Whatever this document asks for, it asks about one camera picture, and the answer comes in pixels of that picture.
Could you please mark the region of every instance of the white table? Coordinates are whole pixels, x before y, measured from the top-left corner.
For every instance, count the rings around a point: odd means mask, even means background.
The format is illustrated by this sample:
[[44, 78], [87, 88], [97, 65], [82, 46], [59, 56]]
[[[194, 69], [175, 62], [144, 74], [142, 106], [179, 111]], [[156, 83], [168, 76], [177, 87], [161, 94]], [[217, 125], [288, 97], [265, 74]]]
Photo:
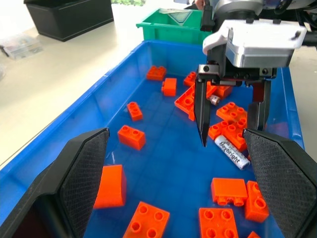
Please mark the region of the white table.
[[[133, 8], [133, 14], [130, 6], [113, 7], [115, 23], [65, 43], [33, 28], [27, 33], [43, 52], [18, 61], [0, 56], [7, 66], [0, 81], [0, 169], [142, 41], [135, 23], [154, 7]], [[306, 151], [317, 160], [316, 50], [296, 51], [290, 67]]]

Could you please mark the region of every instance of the blue plastic bin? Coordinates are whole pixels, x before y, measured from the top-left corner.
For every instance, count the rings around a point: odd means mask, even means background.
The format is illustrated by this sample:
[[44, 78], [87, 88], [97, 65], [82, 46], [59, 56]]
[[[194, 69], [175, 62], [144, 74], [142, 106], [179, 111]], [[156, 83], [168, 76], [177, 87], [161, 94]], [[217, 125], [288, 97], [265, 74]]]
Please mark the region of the blue plastic bin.
[[[218, 207], [211, 200], [213, 177], [255, 180], [252, 167], [240, 171], [211, 139], [202, 147], [195, 122], [174, 106], [187, 87], [184, 77], [206, 61], [194, 45], [145, 41], [120, 65], [109, 71], [69, 109], [62, 113], [29, 146], [0, 171], [0, 224], [3, 223], [33, 179], [59, 154], [66, 142], [89, 130], [110, 128], [105, 165], [123, 164], [127, 177], [124, 207], [93, 211], [86, 238], [122, 237], [139, 203], [144, 201], [170, 212], [164, 237], [200, 237], [198, 209]], [[161, 82], [146, 80], [152, 65], [163, 65], [177, 77], [176, 97], [161, 93]], [[211, 124], [221, 121], [217, 108], [233, 101], [247, 108], [252, 89], [234, 88], [211, 111]], [[126, 104], [137, 102], [143, 121], [132, 122]], [[124, 125], [146, 133], [147, 143], [135, 151], [118, 142]], [[291, 138], [304, 147], [289, 69], [279, 69], [273, 80], [267, 131]], [[262, 224], [244, 219], [244, 208], [233, 207], [240, 237], [255, 231], [263, 238], [283, 237], [274, 218]]]

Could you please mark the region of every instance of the black plastic bin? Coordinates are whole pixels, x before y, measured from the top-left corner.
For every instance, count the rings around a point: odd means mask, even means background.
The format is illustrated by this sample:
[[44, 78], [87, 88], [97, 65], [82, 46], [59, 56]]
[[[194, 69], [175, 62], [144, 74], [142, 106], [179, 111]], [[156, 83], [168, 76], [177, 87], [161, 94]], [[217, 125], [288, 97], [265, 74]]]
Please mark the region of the black plastic bin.
[[60, 41], [113, 21], [111, 0], [25, 0], [39, 34]]

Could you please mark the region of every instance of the orange lego brick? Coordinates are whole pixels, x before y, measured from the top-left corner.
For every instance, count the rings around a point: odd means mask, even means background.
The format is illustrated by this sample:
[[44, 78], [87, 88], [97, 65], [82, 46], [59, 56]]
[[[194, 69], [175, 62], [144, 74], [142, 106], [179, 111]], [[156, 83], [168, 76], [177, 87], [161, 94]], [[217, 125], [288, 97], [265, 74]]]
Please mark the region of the orange lego brick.
[[214, 95], [220, 97], [222, 100], [230, 95], [232, 89], [233, 87], [231, 86], [217, 86], [217, 90], [215, 91]]
[[118, 131], [118, 137], [122, 144], [130, 146], [136, 150], [141, 150], [145, 145], [145, 133], [127, 125], [124, 125]]
[[218, 109], [216, 114], [223, 120], [239, 121], [240, 119], [245, 119], [247, 121], [247, 112], [233, 102]]
[[232, 209], [200, 208], [201, 238], [238, 238]]
[[251, 234], [249, 234], [248, 238], [261, 238], [261, 237], [257, 233], [251, 232]]
[[184, 85], [191, 87], [195, 84], [195, 80], [196, 80], [196, 73], [190, 72], [187, 75], [187, 77], [184, 79]]
[[127, 179], [122, 165], [104, 166], [94, 208], [124, 206], [126, 190]]
[[163, 66], [152, 66], [147, 73], [147, 79], [162, 81], [166, 75], [166, 68]]
[[135, 102], [131, 102], [127, 105], [128, 111], [131, 115], [132, 121], [142, 120], [143, 114], [139, 108], [139, 105]]
[[171, 97], [176, 96], [176, 83], [177, 83], [176, 78], [167, 78], [165, 82], [163, 82], [162, 92], [164, 96], [171, 96]]
[[140, 202], [123, 238], [160, 238], [168, 219], [169, 212]]
[[211, 139], [215, 140], [218, 136], [221, 135], [223, 129], [225, 129], [227, 126], [233, 124], [233, 121], [226, 121], [226, 120], [223, 120], [222, 122], [220, 123], [217, 123], [215, 125], [212, 125], [210, 128], [209, 128], [209, 132], [208, 132], [208, 135], [210, 136]]
[[229, 125], [222, 130], [224, 135], [239, 151], [247, 149], [247, 143], [242, 137], [243, 129], [247, 128], [247, 122], [245, 119], [240, 119], [238, 122]]
[[262, 223], [269, 216], [269, 211], [259, 190], [258, 183], [248, 181], [247, 190], [248, 199], [245, 206], [245, 218]]
[[221, 206], [227, 205], [229, 202], [241, 207], [248, 198], [244, 180], [237, 178], [213, 178], [211, 195], [213, 202], [217, 202]]
[[[210, 97], [216, 90], [216, 86], [212, 86], [210, 82], [207, 83], [206, 97]], [[195, 97], [195, 85], [191, 86], [183, 95], [181, 95], [176, 101], [175, 106], [180, 110], [188, 114], [190, 120], [194, 121], [194, 97]]]

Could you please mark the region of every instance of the green plastic bin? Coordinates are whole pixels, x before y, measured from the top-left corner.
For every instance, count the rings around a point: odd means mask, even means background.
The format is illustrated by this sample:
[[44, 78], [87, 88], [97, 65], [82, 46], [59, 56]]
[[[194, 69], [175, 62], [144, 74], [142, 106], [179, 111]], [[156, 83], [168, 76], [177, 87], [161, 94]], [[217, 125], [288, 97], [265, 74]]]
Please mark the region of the green plastic bin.
[[191, 10], [192, 13], [181, 26], [168, 14], [159, 9], [149, 15], [137, 27], [143, 27], [144, 40], [163, 40], [202, 45], [210, 32], [200, 31], [202, 11]]

